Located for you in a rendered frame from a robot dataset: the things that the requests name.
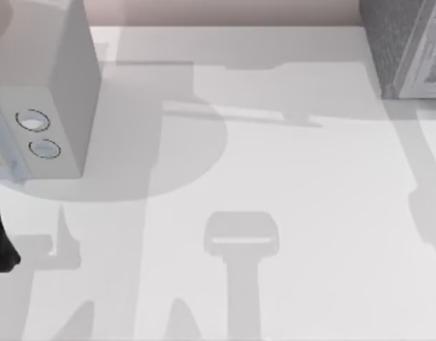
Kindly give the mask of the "round microwave knob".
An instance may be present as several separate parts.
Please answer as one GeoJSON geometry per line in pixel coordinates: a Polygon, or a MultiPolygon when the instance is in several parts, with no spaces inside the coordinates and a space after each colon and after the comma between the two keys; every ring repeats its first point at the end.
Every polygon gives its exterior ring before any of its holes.
{"type": "Polygon", "coordinates": [[[36,109],[16,112],[16,122],[27,131],[42,132],[50,127],[50,119],[43,112],[36,109]]]}
{"type": "Polygon", "coordinates": [[[28,148],[38,158],[55,159],[61,154],[61,147],[50,139],[32,141],[28,144],[28,148]]]}

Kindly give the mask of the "pale microwave oven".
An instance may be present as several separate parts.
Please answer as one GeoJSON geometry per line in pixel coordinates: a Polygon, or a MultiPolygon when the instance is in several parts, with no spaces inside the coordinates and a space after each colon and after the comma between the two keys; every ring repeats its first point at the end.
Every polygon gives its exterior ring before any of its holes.
{"type": "Polygon", "coordinates": [[[84,0],[0,0],[0,180],[74,179],[85,168],[101,85],[84,0]],[[27,131],[16,112],[50,119],[27,131]],[[28,144],[50,139],[55,159],[28,144]]]}

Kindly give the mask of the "grey speckled cabinet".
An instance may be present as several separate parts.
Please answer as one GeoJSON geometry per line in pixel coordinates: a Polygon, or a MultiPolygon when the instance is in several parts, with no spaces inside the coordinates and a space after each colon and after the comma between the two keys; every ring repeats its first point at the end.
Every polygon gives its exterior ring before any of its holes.
{"type": "Polygon", "coordinates": [[[436,99],[436,0],[359,0],[381,96],[436,99]]]}

